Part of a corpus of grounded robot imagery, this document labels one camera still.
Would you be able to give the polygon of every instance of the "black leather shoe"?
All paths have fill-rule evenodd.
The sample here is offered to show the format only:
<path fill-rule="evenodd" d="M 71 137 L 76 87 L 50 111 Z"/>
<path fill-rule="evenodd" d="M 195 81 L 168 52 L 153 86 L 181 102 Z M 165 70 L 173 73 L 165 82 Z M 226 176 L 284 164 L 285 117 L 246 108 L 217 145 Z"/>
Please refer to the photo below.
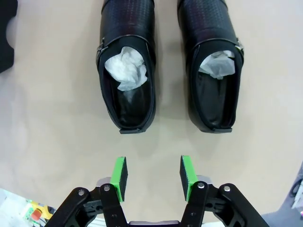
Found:
<path fill-rule="evenodd" d="M 231 132 L 236 119 L 244 50 L 224 0 L 178 0 L 178 21 L 186 53 L 189 115 L 203 132 Z M 203 60 L 219 51 L 234 54 L 235 74 L 214 79 L 199 72 Z"/>
<path fill-rule="evenodd" d="M 102 8 L 97 68 L 108 113 L 121 134 L 145 132 L 156 112 L 154 73 L 155 13 L 153 0 L 106 0 Z M 117 89 L 105 62 L 128 46 L 137 50 L 147 69 L 145 82 L 130 91 Z"/>
<path fill-rule="evenodd" d="M 6 39 L 9 21 L 17 14 L 17 0 L 0 0 L 0 73 L 14 64 L 14 49 Z"/>

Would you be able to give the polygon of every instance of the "screw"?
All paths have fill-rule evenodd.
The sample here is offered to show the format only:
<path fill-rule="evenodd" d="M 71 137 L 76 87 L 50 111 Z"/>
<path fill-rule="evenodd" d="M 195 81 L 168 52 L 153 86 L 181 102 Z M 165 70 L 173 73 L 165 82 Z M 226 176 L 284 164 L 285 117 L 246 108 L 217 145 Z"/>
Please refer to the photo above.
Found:
<path fill-rule="evenodd" d="M 108 192 L 109 191 L 109 185 L 104 186 L 104 191 Z"/>
<path fill-rule="evenodd" d="M 230 192 L 230 191 L 231 191 L 231 188 L 230 188 L 229 186 L 224 186 L 224 191 Z"/>
<path fill-rule="evenodd" d="M 198 183 L 198 188 L 204 188 L 205 185 L 203 183 Z"/>
<path fill-rule="evenodd" d="M 81 189 L 81 190 L 78 192 L 79 195 L 84 195 L 84 193 L 85 193 L 85 192 L 84 192 L 83 189 Z"/>

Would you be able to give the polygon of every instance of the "beige table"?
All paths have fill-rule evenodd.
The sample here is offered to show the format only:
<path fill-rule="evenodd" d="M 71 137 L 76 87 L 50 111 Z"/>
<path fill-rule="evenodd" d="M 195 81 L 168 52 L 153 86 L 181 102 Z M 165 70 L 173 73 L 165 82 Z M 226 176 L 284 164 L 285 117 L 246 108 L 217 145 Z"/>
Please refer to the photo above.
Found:
<path fill-rule="evenodd" d="M 0 75 L 0 187 L 58 207 L 127 156 L 127 219 L 181 219 L 187 154 L 198 174 L 234 183 L 260 213 L 279 208 L 303 157 L 303 1 L 227 1 L 246 56 L 237 121 L 222 135 L 189 120 L 176 2 L 155 1 L 155 121 L 120 135 L 95 65 L 103 1 L 19 0 L 8 30 L 15 66 Z"/>

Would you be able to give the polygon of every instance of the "black curved object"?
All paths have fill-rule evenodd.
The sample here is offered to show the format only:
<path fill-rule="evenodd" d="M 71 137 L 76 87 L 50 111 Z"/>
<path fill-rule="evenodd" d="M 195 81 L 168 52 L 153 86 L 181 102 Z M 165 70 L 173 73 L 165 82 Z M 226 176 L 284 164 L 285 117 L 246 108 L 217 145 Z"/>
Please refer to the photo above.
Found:
<path fill-rule="evenodd" d="M 14 49 L 6 39 L 9 21 L 17 14 L 17 0 L 0 0 L 0 73 L 14 64 Z"/>
<path fill-rule="evenodd" d="M 224 0 L 178 0 L 178 21 L 186 54 L 189 115 L 203 132 L 231 132 L 236 119 L 244 50 Z M 199 72 L 203 60 L 218 51 L 234 53 L 234 75 L 222 80 Z"/>
<path fill-rule="evenodd" d="M 153 0 L 106 0 L 102 7 L 97 68 L 108 113 L 121 134 L 140 133 L 151 125 L 156 110 L 154 73 L 155 14 Z M 131 91 L 119 91 L 105 62 L 123 47 L 136 49 L 147 69 L 147 82 Z"/>

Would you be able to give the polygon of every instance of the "tissue paper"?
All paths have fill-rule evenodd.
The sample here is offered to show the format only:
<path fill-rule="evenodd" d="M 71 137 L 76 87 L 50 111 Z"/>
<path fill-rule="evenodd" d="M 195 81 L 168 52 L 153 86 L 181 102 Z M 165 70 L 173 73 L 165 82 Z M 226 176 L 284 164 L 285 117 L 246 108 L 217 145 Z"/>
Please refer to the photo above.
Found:
<path fill-rule="evenodd" d="M 118 82 L 120 91 L 130 91 L 147 81 L 142 55 L 132 47 L 123 47 L 121 53 L 105 62 L 105 69 Z"/>
<path fill-rule="evenodd" d="M 235 74 L 235 55 L 231 51 L 219 51 L 209 55 L 201 63 L 199 72 L 207 73 L 215 79 Z"/>

